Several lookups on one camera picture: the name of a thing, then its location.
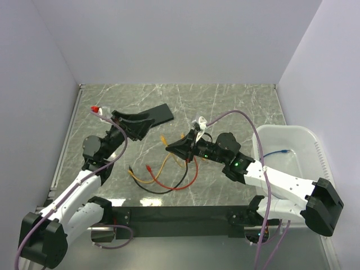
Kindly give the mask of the black network switch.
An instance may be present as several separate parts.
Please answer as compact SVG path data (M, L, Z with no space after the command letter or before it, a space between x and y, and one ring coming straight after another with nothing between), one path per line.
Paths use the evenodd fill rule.
M174 120L174 115L167 103L145 110L143 113L149 114L148 118L155 120L151 126L152 128Z

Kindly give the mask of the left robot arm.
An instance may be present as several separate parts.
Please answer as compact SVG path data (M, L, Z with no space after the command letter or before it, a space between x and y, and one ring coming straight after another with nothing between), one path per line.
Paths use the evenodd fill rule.
M39 213L28 213L21 222L19 245L14 267L19 268L20 258L56 268L65 257L70 244L88 227L98 223L113 227L112 203L91 197L111 175L114 163L121 158L110 156L128 141L142 140L156 120L149 112L123 114L113 111L104 116L101 108L93 108L92 115L108 122L111 128L104 137L88 136L82 149L84 164L76 179Z

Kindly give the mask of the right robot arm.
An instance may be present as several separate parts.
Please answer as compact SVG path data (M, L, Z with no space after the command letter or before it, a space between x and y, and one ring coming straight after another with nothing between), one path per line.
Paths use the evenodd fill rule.
M325 178L314 181L262 166L261 162L240 152L241 145L231 132L221 133L215 142L197 138L194 130L165 149L185 161L194 156L224 165L230 180L261 188L271 198L257 195L247 211L248 220L261 224L267 219L305 223L315 233L333 235L344 203L333 184Z

